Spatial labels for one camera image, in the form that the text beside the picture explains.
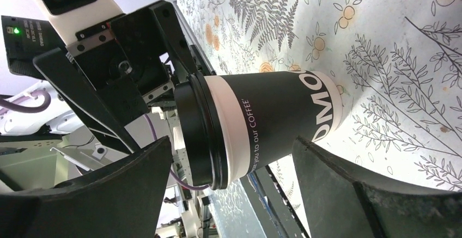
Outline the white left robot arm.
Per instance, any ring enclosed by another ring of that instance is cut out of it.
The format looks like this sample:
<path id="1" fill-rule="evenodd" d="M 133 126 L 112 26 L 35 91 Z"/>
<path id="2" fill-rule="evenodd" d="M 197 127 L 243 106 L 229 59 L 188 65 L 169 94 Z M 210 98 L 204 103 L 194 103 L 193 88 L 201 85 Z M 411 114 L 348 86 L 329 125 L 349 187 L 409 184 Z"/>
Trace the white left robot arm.
<path id="1" fill-rule="evenodd" d="M 176 108 L 174 89 L 189 74 L 213 75 L 188 44 L 174 5 L 157 1 L 129 14 L 111 13 L 84 25 L 76 41 L 61 39 L 26 63 L 26 74 L 48 82 L 13 100 L 17 113 L 52 112 L 66 104 L 104 145 L 130 154 L 139 146 L 126 125 L 150 107 Z"/>

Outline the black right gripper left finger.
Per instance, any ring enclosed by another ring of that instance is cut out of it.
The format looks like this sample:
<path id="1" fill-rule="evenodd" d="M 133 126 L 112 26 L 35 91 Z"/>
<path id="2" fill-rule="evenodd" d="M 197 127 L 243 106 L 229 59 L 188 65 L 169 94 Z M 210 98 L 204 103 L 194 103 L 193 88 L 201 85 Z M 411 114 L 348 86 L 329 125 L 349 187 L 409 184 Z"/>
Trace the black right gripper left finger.
<path id="1" fill-rule="evenodd" d="M 1 237 L 154 237 L 172 163 L 164 136 L 49 189 L 1 194 Z"/>

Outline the black paper coffee cup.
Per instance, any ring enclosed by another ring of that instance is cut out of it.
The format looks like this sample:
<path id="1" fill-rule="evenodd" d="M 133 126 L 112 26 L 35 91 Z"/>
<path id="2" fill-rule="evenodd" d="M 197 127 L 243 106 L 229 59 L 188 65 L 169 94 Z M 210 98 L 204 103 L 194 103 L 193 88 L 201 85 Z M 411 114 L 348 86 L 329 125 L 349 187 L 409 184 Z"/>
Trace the black paper coffee cup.
<path id="1" fill-rule="evenodd" d="M 342 99 L 318 71 L 207 76 L 232 182 L 291 152 L 301 136 L 316 142 L 341 122 Z"/>

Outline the black plastic cup lid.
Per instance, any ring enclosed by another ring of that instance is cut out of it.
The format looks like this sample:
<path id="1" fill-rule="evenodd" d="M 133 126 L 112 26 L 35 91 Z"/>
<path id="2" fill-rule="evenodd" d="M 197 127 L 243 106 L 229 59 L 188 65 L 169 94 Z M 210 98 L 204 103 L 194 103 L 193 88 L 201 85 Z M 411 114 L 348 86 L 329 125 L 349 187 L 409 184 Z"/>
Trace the black plastic cup lid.
<path id="1" fill-rule="evenodd" d="M 225 189 L 228 165 L 222 126 L 204 76 L 199 72 L 190 74 L 186 82 L 175 88 L 174 99 L 192 183 L 213 190 Z"/>

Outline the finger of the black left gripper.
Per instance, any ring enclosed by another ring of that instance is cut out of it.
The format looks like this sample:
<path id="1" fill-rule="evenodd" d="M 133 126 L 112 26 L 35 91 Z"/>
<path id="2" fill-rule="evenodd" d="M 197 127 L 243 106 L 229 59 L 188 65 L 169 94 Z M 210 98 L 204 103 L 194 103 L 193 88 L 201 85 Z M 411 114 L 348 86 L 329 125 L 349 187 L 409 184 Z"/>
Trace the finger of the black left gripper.
<path id="1" fill-rule="evenodd" d="M 149 6 L 173 65 L 174 83 L 187 81 L 190 74 L 216 75 L 184 14 L 175 2 L 160 0 Z"/>
<path id="2" fill-rule="evenodd" d="M 141 150 L 61 49 L 55 48 L 34 57 L 33 65 L 102 145 L 126 154 Z"/>

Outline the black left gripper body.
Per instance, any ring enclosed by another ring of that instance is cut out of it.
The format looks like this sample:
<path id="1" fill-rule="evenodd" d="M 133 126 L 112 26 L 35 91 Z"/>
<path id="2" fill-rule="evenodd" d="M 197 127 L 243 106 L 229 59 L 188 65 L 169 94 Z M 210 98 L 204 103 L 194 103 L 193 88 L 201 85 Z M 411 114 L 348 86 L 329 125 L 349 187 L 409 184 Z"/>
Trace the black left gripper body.
<path id="1" fill-rule="evenodd" d="M 170 30 L 177 31 L 177 15 L 171 2 L 160 0 L 77 32 L 66 49 L 126 125 L 148 108 L 176 107 L 177 73 L 161 59 L 172 51 Z"/>

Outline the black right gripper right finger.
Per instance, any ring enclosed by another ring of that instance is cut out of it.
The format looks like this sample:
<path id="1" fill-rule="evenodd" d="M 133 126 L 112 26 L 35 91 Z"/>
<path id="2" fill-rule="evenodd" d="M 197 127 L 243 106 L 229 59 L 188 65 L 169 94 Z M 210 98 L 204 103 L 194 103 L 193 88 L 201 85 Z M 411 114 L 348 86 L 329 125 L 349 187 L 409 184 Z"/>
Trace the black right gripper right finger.
<path id="1" fill-rule="evenodd" d="M 461 237 L 461 193 L 402 182 L 298 137 L 293 160 L 312 237 Z"/>

